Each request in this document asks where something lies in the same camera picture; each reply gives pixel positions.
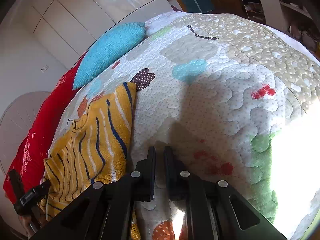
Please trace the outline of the person's left hand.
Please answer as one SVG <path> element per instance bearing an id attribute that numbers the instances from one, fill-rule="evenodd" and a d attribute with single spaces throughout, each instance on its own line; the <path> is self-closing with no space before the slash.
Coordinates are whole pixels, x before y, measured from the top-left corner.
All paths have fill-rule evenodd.
<path id="1" fill-rule="evenodd" d="M 27 233 L 28 239 L 30 239 L 31 236 L 33 236 L 35 234 L 33 228 L 31 227 L 31 217 L 30 216 L 18 216 L 18 218 Z M 48 223 L 48 221 L 45 218 L 45 215 L 40 215 L 38 222 L 40 223 L 41 227 L 45 226 Z"/>

